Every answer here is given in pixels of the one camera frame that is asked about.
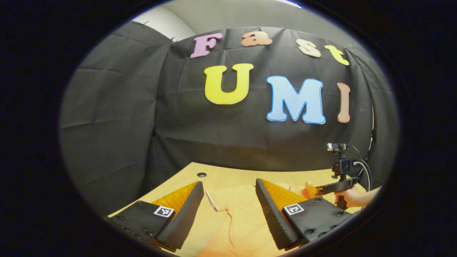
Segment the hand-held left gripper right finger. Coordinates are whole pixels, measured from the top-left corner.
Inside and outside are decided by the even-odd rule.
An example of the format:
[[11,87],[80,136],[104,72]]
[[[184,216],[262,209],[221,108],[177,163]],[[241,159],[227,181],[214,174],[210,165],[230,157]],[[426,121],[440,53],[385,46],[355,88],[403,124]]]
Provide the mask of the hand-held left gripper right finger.
[[256,179],[256,195],[279,250],[291,250],[333,231],[352,217],[323,197],[309,200],[265,179]]

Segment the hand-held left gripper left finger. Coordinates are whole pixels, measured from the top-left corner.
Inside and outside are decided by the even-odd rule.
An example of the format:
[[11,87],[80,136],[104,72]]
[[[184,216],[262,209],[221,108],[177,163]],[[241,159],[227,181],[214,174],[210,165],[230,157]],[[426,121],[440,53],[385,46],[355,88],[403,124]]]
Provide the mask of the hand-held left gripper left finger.
[[203,197],[203,183],[196,181],[151,203],[138,200],[109,221],[147,244],[181,249]]

